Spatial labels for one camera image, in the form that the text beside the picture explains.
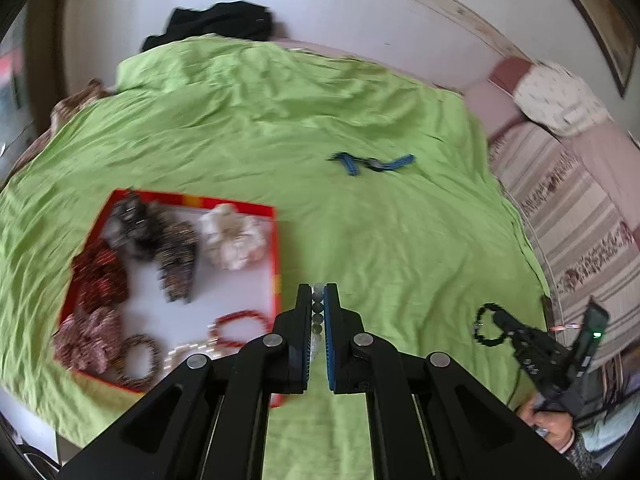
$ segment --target bed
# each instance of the bed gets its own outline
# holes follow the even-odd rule
[[[129,0],[68,0],[70,92],[98,76],[115,95],[94,88],[101,99],[45,136],[0,193],[0,383],[79,446],[139,398],[63,370],[49,344],[71,258],[110,192],[134,186],[275,206],[284,308],[298,283],[337,282],[368,330],[401,351],[450,353],[516,406],[530,385],[517,380],[509,346],[478,346],[471,324],[493,301],[543,328],[543,298],[552,300],[546,324],[563,320],[556,274],[565,269],[549,264],[554,248],[509,193],[505,165],[496,165],[510,143],[521,164],[540,163],[544,173],[545,161],[520,149],[529,126],[494,77],[503,59],[526,56],[455,0],[253,1],[270,6],[287,39],[205,37],[130,57],[173,6],[210,0],[143,0],[133,10]],[[143,26],[116,26],[124,16]],[[621,134],[607,160],[632,153]],[[591,174],[587,144],[602,135],[569,146]],[[417,161],[353,178],[326,160],[343,150]],[[628,166],[640,168],[629,156]],[[608,211],[618,209],[633,231],[640,208],[629,175],[596,180],[611,197]],[[636,307],[640,265],[625,243],[626,259],[607,283],[620,305]],[[638,313],[616,311],[625,337],[638,332]],[[264,477],[371,478],[364,399],[332,396],[322,356],[310,374],[309,391],[270,414]]]
[[[284,308],[298,283],[337,282],[368,330],[401,351],[448,352],[499,399],[514,396],[510,348],[478,346],[471,324],[494,301],[543,327],[548,288],[460,95],[370,62],[215,36],[126,60],[116,91],[0,195],[1,380],[63,436],[82,446],[137,399],[71,375],[49,345],[68,264],[127,186],[276,206]],[[417,160],[353,178],[326,160],[338,151]],[[265,478],[371,474],[364,399],[332,396],[323,358],[269,432]]]

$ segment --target brown blanket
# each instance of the brown blanket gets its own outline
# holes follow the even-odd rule
[[[2,187],[0,187],[0,190],[4,189],[4,186],[6,186],[9,179],[11,179],[14,174],[20,171],[24,166],[31,162],[36,155],[44,150],[49,141],[56,136],[56,134],[73,118],[74,115],[98,99],[109,97],[111,95],[113,95],[113,93],[104,89],[102,81],[91,79],[87,86],[81,91],[62,99],[62,101],[55,105],[51,111],[50,128],[34,140],[33,143],[31,143],[31,146],[29,146],[18,160],[15,161],[11,171],[9,171],[9,176],[4,181],[4,184],[2,184]]]

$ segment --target blue clip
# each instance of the blue clip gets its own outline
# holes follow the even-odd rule
[[[329,160],[339,160],[346,168],[347,173],[349,173],[351,176],[357,176],[360,174],[360,170],[356,166],[355,160],[347,152],[334,153],[334,156],[332,156]]]
[[[381,162],[376,158],[365,158],[362,160],[366,166],[373,171],[393,171],[398,168],[402,168],[407,164],[411,164],[415,160],[413,155],[403,155],[400,158],[396,158],[396,160],[392,160],[391,162]]]

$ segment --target green bedsheet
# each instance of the green bedsheet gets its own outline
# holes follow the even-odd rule
[[[0,194],[0,382],[63,436],[86,444],[138,398],[62,369],[49,344],[71,258],[116,187],[276,206],[285,308],[298,283],[337,282],[367,330],[404,352],[448,352],[507,400],[510,346],[475,344],[471,323],[493,301],[542,326],[546,285],[458,95],[218,37],[127,59],[118,91]],[[340,151],[417,161],[354,178],[326,161]],[[264,477],[372,478],[364,398],[329,392],[324,356],[309,391],[271,412]]]

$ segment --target beaded bracelet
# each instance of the beaded bracelet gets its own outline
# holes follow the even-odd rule
[[[227,323],[231,323],[236,319],[242,319],[243,317],[248,317],[252,319],[257,319],[262,323],[262,327],[264,328],[264,332],[271,331],[271,323],[267,319],[267,317],[257,310],[238,310],[238,312],[234,312],[232,314],[227,314],[226,316],[221,316],[215,322],[209,325],[209,339],[215,340],[214,343],[216,346],[225,346],[227,348],[242,348],[246,341],[236,341],[233,339],[227,339],[220,335],[220,328]]]
[[[149,351],[151,352],[151,368],[149,369],[149,372],[146,376],[139,379],[134,379],[128,377],[124,373],[124,358],[127,355],[127,352],[137,345],[148,346]],[[149,388],[149,386],[151,386],[154,377],[160,369],[160,349],[158,348],[158,343],[156,343],[156,340],[151,336],[145,334],[136,334],[131,337],[127,337],[122,342],[120,356],[113,362],[113,367],[116,370],[116,373],[118,375],[118,382],[121,384],[121,386],[129,388],[131,390],[144,392]]]
[[[227,323],[231,323],[236,319],[242,319],[244,317],[260,320],[265,333],[271,331],[271,323],[269,319],[257,310],[239,310],[238,312],[221,316],[207,327],[209,330],[209,338],[206,341],[186,343],[169,350],[169,353],[164,358],[164,372],[169,373],[173,370],[177,364],[182,361],[181,359],[178,360],[178,358],[188,351],[197,351],[198,353],[206,354],[213,360],[224,355],[223,352],[219,350],[220,347],[242,348],[246,342],[220,337],[220,328]]]

